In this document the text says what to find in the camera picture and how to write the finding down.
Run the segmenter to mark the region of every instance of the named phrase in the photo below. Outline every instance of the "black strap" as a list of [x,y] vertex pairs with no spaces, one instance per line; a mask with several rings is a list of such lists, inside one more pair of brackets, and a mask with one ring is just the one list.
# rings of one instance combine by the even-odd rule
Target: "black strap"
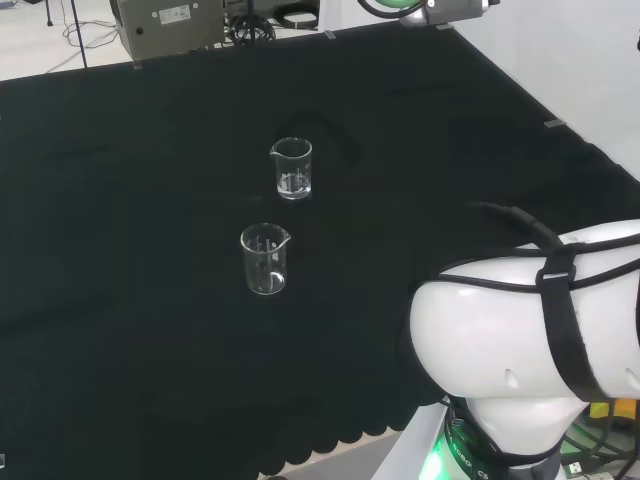
[[569,284],[576,277],[576,250],[563,250],[547,258],[536,277],[551,357],[564,383],[584,402],[608,397],[593,375],[580,326],[573,308]]

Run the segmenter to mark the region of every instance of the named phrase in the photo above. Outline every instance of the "table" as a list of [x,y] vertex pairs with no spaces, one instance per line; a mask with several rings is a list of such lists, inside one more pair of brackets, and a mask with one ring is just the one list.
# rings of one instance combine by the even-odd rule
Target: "table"
[[[398,340],[410,286],[637,218],[622,168],[454,30],[385,24],[0,84],[0,451],[12,480],[255,479],[441,392]],[[314,145],[283,204],[270,146]],[[293,236],[258,298],[239,236]]]

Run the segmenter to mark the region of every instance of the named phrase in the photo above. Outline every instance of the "gray equipment box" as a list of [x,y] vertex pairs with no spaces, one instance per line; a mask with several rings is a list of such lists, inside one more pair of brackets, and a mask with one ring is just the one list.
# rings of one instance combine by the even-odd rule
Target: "gray equipment box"
[[222,0],[110,0],[133,60],[164,57],[224,41]]

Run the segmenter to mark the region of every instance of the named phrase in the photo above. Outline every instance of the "green light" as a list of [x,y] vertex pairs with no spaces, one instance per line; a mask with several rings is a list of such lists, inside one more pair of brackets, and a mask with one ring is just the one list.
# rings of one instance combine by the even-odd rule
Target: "green light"
[[427,459],[424,461],[422,471],[418,480],[437,480],[442,473],[442,460],[437,451],[431,452],[427,455]]

